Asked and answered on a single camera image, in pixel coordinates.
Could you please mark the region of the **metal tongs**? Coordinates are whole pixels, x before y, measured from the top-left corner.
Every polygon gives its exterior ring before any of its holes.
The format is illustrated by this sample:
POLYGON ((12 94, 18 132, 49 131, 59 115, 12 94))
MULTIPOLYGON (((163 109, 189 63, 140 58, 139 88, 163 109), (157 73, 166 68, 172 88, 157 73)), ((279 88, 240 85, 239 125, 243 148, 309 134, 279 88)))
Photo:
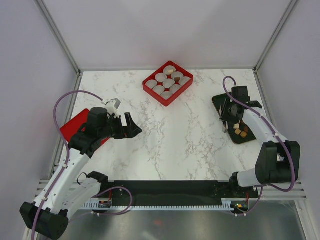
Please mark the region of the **metal tongs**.
POLYGON ((227 103, 227 100, 225 99, 223 104, 220 106, 219 111, 218 111, 219 112, 219 120, 222 122, 222 131, 225 134, 228 132, 228 129, 229 129, 228 122, 224 118, 224 111, 225 111, 226 103, 227 103))

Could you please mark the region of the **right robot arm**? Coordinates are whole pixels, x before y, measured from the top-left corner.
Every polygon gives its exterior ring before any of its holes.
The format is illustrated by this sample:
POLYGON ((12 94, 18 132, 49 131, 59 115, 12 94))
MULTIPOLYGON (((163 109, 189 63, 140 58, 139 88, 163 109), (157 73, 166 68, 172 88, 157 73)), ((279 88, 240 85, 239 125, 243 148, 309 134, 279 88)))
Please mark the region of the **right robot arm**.
POLYGON ((244 122, 261 145, 255 167, 236 173, 237 180, 228 185, 228 191, 237 198, 246 193, 247 187, 272 186, 289 192, 298 179, 301 147, 275 128, 258 101, 252 104, 249 107, 227 99, 221 108, 221 121, 232 125, 244 122))

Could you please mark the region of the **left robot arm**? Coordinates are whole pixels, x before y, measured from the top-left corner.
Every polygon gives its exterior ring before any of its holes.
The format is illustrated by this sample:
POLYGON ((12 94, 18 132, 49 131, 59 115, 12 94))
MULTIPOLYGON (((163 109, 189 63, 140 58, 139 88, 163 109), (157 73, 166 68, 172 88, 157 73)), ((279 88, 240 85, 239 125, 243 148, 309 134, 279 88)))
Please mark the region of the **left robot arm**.
POLYGON ((66 158, 59 164, 46 187, 32 203, 24 202, 20 214, 26 226, 51 240, 58 240, 66 231, 70 219, 92 197, 105 197, 110 190, 108 177, 93 171, 72 193, 74 180, 106 139, 133 139, 142 129, 130 113, 124 114, 126 125, 115 112, 94 107, 66 145, 66 158))

